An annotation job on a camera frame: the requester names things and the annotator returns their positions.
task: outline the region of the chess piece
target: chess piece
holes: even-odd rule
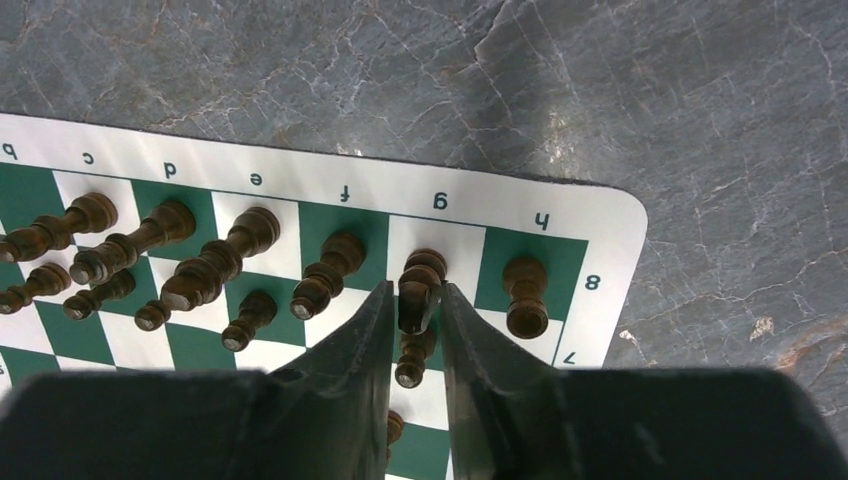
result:
[[[394,410],[389,410],[389,418],[386,424],[386,464],[388,464],[392,458],[392,449],[389,447],[400,440],[400,436],[403,434],[403,417]]]
[[[32,304],[34,297],[56,295],[71,286],[64,268],[55,263],[44,264],[29,274],[23,286],[0,292],[0,314],[10,315]]]
[[[239,316],[221,333],[221,343],[231,352],[247,348],[256,330],[267,326],[277,315],[277,302],[265,292],[250,292],[239,304]]]
[[[151,300],[135,313],[135,325],[152,332],[171,319],[171,309],[162,300]]]
[[[398,328],[417,335],[427,328],[430,316],[430,293],[445,281],[448,273],[445,258],[429,248],[415,250],[403,266],[398,279]]]
[[[427,328],[419,335],[400,334],[400,354],[395,380],[403,388],[415,388],[424,379],[424,361],[433,356],[436,333]]]
[[[344,289],[344,277],[359,270],[365,246],[350,233],[334,233],[321,245],[321,260],[306,267],[292,294],[289,309],[295,318],[309,320],[323,312]]]
[[[262,207],[236,217],[226,240],[203,245],[200,255],[183,260],[162,285],[160,300],[171,310],[188,312],[215,301],[224,283],[239,276],[243,260],[271,248],[280,238],[280,222]]]
[[[142,253],[182,242],[194,234],[194,215],[182,203],[168,200],[153,207],[135,231],[113,233],[106,241],[74,256],[71,278],[80,285],[99,285],[132,267]]]
[[[116,273],[108,282],[91,290],[80,290],[62,304],[62,311],[71,320],[88,318],[100,310],[103,302],[120,300],[135,290],[135,278],[128,270]]]
[[[42,215],[29,227],[6,235],[0,242],[0,262],[26,262],[48,250],[64,250],[75,233],[100,233],[117,221],[118,211],[111,200],[99,193],[86,193],[74,199],[61,218]]]
[[[535,258],[518,257],[503,271],[503,289],[509,295],[506,326],[522,339],[536,338],[548,328],[548,309],[542,294],[548,288],[548,273]]]

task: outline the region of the brown chess piece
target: brown chess piece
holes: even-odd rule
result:
[[[386,424],[386,464],[388,465],[389,460],[392,459],[392,449],[389,447],[400,440],[400,436],[403,435],[403,417],[394,410],[389,410],[389,418]]]
[[[71,286],[64,268],[55,263],[44,264],[32,272],[23,286],[9,287],[0,292],[0,314],[10,315],[32,305],[34,297],[57,295]]]
[[[74,256],[71,278],[80,285],[99,285],[117,272],[138,263],[142,253],[182,242],[194,234],[194,215],[182,203],[168,200],[144,217],[132,233],[113,233],[106,241]]]
[[[542,294],[548,288],[545,266],[532,257],[510,260],[503,271],[503,289],[509,295],[506,312],[509,333],[522,339],[536,338],[548,328],[548,309]]]
[[[108,282],[91,290],[80,290],[62,304],[62,311],[71,320],[88,318],[99,311],[104,302],[120,300],[135,290],[135,278],[129,270],[121,270]]]
[[[0,242],[0,262],[35,260],[48,250],[64,250],[76,233],[100,233],[118,221],[118,211],[109,198],[100,193],[77,197],[59,218],[37,217],[29,227],[12,231]]]
[[[236,217],[226,240],[207,242],[197,257],[183,260],[174,275],[162,285],[159,299],[136,313],[136,325],[155,330],[170,317],[172,310],[188,312],[212,303],[221,295],[224,283],[234,280],[243,260],[271,248],[280,238],[280,222],[268,210],[251,207]]]
[[[350,233],[334,233],[321,245],[321,259],[306,267],[294,288],[289,309],[295,318],[309,320],[323,312],[344,289],[344,277],[359,270],[365,246]]]
[[[417,335],[427,328],[430,294],[445,281],[447,262],[439,252],[422,248],[406,260],[398,279],[398,328]]]
[[[403,388],[415,388],[424,379],[424,361],[433,356],[436,333],[427,328],[419,335],[400,334],[400,354],[395,380]]]
[[[247,348],[256,330],[267,326],[277,315],[277,302],[265,292],[250,292],[239,304],[239,316],[221,332],[221,343],[231,352]]]

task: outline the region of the marble countertop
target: marble countertop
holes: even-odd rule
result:
[[[626,189],[606,365],[777,368],[848,446],[842,2],[83,3],[0,3],[0,111]]]

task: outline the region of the green and white chess board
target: green and white chess board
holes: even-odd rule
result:
[[[75,285],[0,318],[0,392],[29,375],[57,370],[276,369],[344,323],[379,281],[396,280],[407,256],[421,247],[445,256],[448,280],[507,336],[503,267],[522,254],[541,260],[549,275],[544,300],[551,321],[542,336],[517,343],[558,368],[599,367],[647,227],[638,200],[605,187],[8,114],[0,114],[0,144],[0,234],[38,215],[61,215],[90,191],[109,196],[119,212],[113,228],[76,235],[64,251],[0,264],[0,288],[22,284],[50,261],[69,267],[79,249],[134,230],[165,199],[182,201],[197,219],[187,241],[145,254],[131,269],[136,290],[98,314],[80,322],[62,314],[64,299],[83,288]],[[157,297],[177,263],[225,236],[235,217],[254,205],[280,220],[279,241],[245,260],[244,272],[214,303],[174,312],[157,331],[139,330],[134,313]],[[324,313],[297,320],[288,311],[292,290],[303,267],[318,260],[321,243],[339,230],[363,240],[365,263]],[[220,333],[254,289],[271,294],[279,313],[246,350],[233,354],[221,346]],[[393,382],[390,405],[406,427],[392,445],[386,478],[452,477],[442,370],[437,345],[420,386],[406,390]]]

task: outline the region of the brown stain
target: brown stain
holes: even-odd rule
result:
[[[812,325],[778,356],[775,368],[783,373],[791,374],[801,357],[821,343],[831,340],[848,341],[848,316],[835,317],[827,322]]]

